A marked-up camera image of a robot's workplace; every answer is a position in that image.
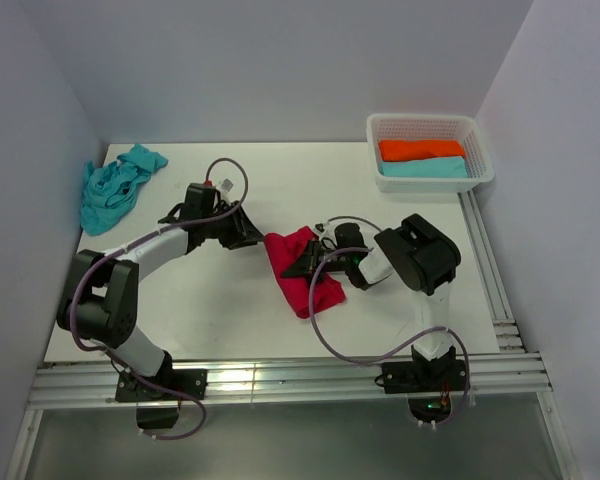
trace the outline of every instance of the tabletop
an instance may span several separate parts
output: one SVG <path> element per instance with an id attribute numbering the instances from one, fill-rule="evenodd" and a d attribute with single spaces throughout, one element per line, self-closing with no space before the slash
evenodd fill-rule
<path id="1" fill-rule="evenodd" d="M 132 145 L 110 145 L 105 164 Z M 201 183 L 209 163 L 231 157 L 246 169 L 249 192 L 244 209 L 262 233 L 289 234 L 337 215 L 367 218 L 382 228 L 397 227 L 419 213 L 458 246 L 462 263 L 452 284 L 450 327 L 469 353 L 499 353 L 484 287 L 458 196 L 383 194 L 374 183 L 366 143 L 234 143 L 145 145 L 169 159 L 141 187 L 135 208 L 110 231 L 82 234 L 78 250 L 105 250 L 155 229 L 156 222 L 182 202 L 191 182 Z M 238 198 L 244 182 L 230 164 L 219 164 L 211 179 L 233 182 Z M 365 240 L 373 231 L 362 226 Z M 418 333 L 414 294 L 392 275 L 363 292 L 344 275 L 347 300 L 318 314 L 321 330 L 339 351 L 351 356 L 387 352 Z M 316 358 L 330 354 L 308 320 L 295 316 L 275 281 L 262 244 L 229 251 L 208 240 L 173 260 L 139 287 L 138 325 L 177 360 Z M 69 332 L 55 326 L 47 362 L 100 361 L 82 352 Z"/>

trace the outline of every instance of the cloth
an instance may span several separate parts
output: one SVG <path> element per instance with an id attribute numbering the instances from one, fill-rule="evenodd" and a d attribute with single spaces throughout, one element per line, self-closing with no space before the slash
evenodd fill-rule
<path id="1" fill-rule="evenodd" d="M 464 148 L 455 140 L 381 140 L 380 155 L 385 162 L 409 162 L 436 157 L 466 157 Z"/>
<path id="2" fill-rule="evenodd" d="M 281 278 L 280 275 L 300 257 L 309 240 L 314 238 L 317 237 L 309 227 L 302 227 L 286 237 L 277 233 L 264 236 L 264 246 L 276 281 L 284 298 L 299 318 L 309 318 L 309 282 L 304 277 Z M 342 303 L 345 296 L 340 282 L 325 273 L 322 275 L 322 281 L 316 284 L 313 299 L 314 311 L 318 313 Z"/>
<path id="3" fill-rule="evenodd" d="M 411 162 L 382 162 L 382 174 L 387 177 L 469 178 L 462 157 L 441 157 Z"/>
<path id="4" fill-rule="evenodd" d="M 168 162 L 159 153 L 136 144 L 105 167 L 95 168 L 92 162 L 85 165 L 80 209 L 84 231 L 100 235 L 111 229 L 135 207 L 140 185 Z"/>

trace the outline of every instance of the folded red cloth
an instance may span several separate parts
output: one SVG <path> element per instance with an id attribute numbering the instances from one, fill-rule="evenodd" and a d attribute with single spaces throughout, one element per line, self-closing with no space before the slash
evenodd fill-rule
<path id="1" fill-rule="evenodd" d="M 264 246 L 278 285 L 287 302 L 300 318 L 309 318 L 309 283 L 304 277 L 281 278 L 280 275 L 300 257 L 309 240 L 314 238 L 316 236 L 309 227 L 302 227 L 286 237 L 277 233 L 268 233 L 264 236 Z M 313 295 L 315 312 L 342 303 L 344 299 L 340 282 L 324 273 L 322 281 L 316 284 Z"/>

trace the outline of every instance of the teal cloth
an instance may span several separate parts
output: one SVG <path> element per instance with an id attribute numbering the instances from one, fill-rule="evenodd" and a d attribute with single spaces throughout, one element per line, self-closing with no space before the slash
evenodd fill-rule
<path id="1" fill-rule="evenodd" d="M 95 168 L 92 162 L 85 165 L 80 209 L 84 231 L 100 235 L 111 229 L 135 207 L 140 185 L 168 162 L 159 153 L 136 144 L 105 167 Z"/>
<path id="2" fill-rule="evenodd" d="M 410 162 L 382 162 L 381 173 L 386 177 L 412 178 L 469 178 L 462 157 L 438 157 Z"/>

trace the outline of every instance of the white basket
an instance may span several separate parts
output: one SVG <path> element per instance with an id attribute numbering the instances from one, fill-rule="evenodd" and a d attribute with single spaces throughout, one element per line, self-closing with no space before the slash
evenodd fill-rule
<path id="1" fill-rule="evenodd" d="M 380 140 L 457 140 L 466 152 L 469 178 L 398 178 L 380 173 Z M 375 114 L 367 119 L 369 158 L 382 192 L 461 193 L 493 180 L 493 165 L 476 122 L 459 115 Z"/>

